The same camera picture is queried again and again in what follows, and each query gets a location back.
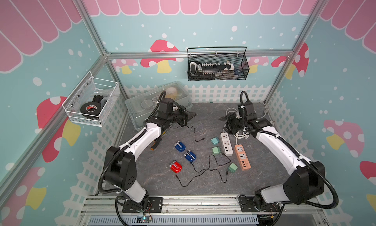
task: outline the floor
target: floor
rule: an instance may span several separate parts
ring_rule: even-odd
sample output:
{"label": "floor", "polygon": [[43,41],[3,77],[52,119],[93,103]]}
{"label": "floor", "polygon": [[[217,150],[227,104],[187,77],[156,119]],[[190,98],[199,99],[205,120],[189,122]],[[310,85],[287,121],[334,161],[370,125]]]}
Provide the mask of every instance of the floor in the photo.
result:
{"label": "floor", "polygon": [[[254,103],[258,117],[264,114],[263,103]],[[188,122],[189,127],[197,125],[195,142],[194,131],[187,127],[170,129],[154,151],[146,148],[139,156],[137,165],[137,180],[150,195],[206,195],[206,194],[254,194],[261,187],[284,183],[288,173],[279,160],[257,139],[250,136],[248,139],[238,140],[242,144],[251,164],[251,169],[242,171],[234,153],[229,158],[238,166],[235,173],[228,173],[228,181],[223,183],[217,171],[206,171],[202,176],[195,178],[187,187],[182,187],[175,177],[175,173],[168,167],[176,160],[182,165],[182,171],[178,174],[183,185],[186,185],[192,177],[198,175],[191,164],[185,159],[184,152],[178,152],[174,144],[181,140],[186,145],[186,150],[193,151],[197,159],[194,161],[196,170],[208,167],[208,157],[212,154],[213,144],[211,139],[219,137],[225,122],[218,118],[225,115],[230,107],[237,107],[237,103],[194,103],[191,111],[198,115]],[[127,128],[122,137],[122,143],[133,137],[137,131],[132,121],[127,122]],[[230,135],[232,147],[235,146],[235,137]],[[216,155],[219,164],[228,162],[223,155]],[[226,170],[231,164],[221,167],[210,158],[211,169],[218,168],[223,180],[226,180]]]}

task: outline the orange power strip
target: orange power strip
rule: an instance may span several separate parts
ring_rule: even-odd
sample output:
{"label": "orange power strip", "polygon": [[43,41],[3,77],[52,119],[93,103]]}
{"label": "orange power strip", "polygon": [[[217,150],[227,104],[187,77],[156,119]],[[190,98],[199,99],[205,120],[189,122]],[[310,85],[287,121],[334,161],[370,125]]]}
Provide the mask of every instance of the orange power strip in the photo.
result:
{"label": "orange power strip", "polygon": [[251,164],[249,164],[249,161],[248,161],[246,152],[244,151],[243,145],[241,145],[241,144],[235,145],[235,152],[237,154],[241,170],[251,169]]}

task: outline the tape roll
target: tape roll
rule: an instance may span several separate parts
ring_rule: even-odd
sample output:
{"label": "tape roll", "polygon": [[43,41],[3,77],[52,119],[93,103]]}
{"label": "tape roll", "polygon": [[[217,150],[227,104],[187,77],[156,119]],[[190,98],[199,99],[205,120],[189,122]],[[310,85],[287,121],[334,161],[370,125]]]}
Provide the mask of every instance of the tape roll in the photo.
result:
{"label": "tape roll", "polygon": [[98,118],[94,116],[98,116],[101,110],[100,103],[97,102],[87,102],[80,109],[81,113],[89,119]]}

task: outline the black wire basket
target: black wire basket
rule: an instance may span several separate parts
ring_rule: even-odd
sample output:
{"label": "black wire basket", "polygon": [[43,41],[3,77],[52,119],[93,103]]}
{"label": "black wire basket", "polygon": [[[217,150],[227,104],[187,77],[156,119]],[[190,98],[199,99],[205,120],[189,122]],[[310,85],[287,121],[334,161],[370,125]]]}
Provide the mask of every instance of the black wire basket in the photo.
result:
{"label": "black wire basket", "polygon": [[188,81],[246,79],[247,47],[188,48]]}

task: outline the power strip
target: power strip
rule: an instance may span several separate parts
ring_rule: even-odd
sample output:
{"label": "power strip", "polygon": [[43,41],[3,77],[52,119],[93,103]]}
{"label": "power strip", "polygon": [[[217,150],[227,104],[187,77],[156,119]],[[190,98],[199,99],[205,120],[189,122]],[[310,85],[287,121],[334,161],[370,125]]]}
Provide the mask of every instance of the power strip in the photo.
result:
{"label": "power strip", "polygon": [[229,135],[227,134],[227,132],[221,133],[221,140],[222,140],[224,154],[226,156],[232,156],[234,152],[232,150]]}
{"label": "power strip", "polygon": [[235,145],[235,152],[237,154],[241,170],[251,169],[251,164],[249,164],[249,160],[247,158],[246,152],[244,151],[243,145]]}

